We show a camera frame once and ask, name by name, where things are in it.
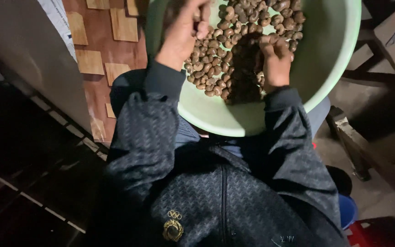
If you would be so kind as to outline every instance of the wooden floor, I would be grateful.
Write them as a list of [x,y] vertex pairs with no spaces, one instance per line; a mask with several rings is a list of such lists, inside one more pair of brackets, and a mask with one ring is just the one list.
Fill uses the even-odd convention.
[[0,83],[0,246],[79,246],[105,155],[34,99]]

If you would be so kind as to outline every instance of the patterned jacket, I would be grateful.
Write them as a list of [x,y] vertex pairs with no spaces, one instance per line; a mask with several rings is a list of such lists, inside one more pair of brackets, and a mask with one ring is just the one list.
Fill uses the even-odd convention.
[[297,91],[265,97],[269,152],[248,164],[209,142],[175,150],[184,80],[153,59],[115,80],[117,125],[85,245],[348,246]]

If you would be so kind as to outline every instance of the blue plastic stool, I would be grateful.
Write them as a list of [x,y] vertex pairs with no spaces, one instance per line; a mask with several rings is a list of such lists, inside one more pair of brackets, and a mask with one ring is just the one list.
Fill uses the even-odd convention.
[[358,218],[358,207],[348,196],[339,195],[339,210],[341,212],[341,227],[346,230]]

